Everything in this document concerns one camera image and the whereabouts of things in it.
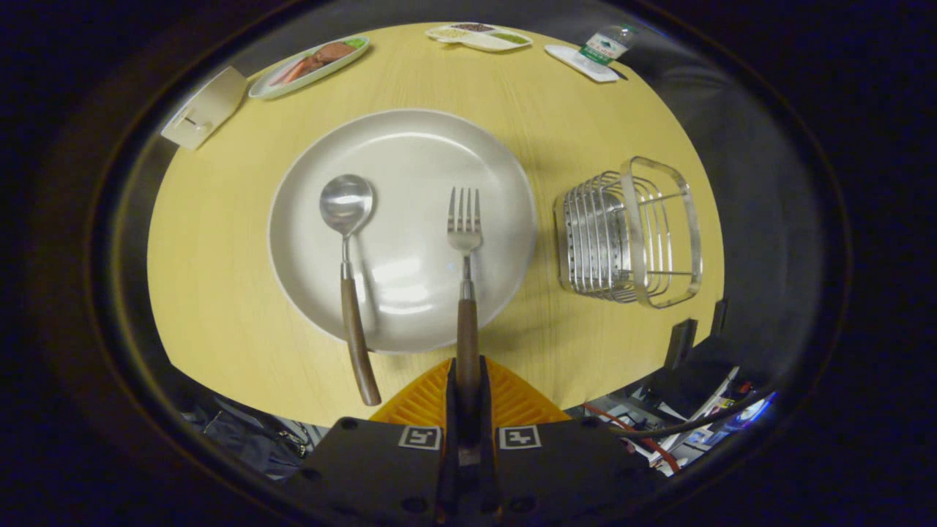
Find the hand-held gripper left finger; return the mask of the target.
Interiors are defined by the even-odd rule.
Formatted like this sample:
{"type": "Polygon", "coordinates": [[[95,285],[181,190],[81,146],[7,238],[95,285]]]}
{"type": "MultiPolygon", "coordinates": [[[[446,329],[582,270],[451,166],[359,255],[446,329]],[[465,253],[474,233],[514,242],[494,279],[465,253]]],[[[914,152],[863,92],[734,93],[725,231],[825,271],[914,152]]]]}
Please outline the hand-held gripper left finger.
{"type": "Polygon", "coordinates": [[[463,430],[449,360],[375,416],[339,418],[285,490],[317,524],[443,524],[458,510],[463,430]]]}

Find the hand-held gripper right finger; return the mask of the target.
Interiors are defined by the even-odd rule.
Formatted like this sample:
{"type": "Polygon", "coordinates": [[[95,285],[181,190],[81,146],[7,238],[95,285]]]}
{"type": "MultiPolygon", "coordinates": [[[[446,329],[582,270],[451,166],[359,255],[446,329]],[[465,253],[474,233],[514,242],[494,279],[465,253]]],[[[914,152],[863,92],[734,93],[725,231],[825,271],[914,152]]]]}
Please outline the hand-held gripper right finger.
{"type": "Polygon", "coordinates": [[[572,418],[505,367],[479,363],[469,523],[626,524],[646,506],[652,467],[616,428],[572,418]]]}

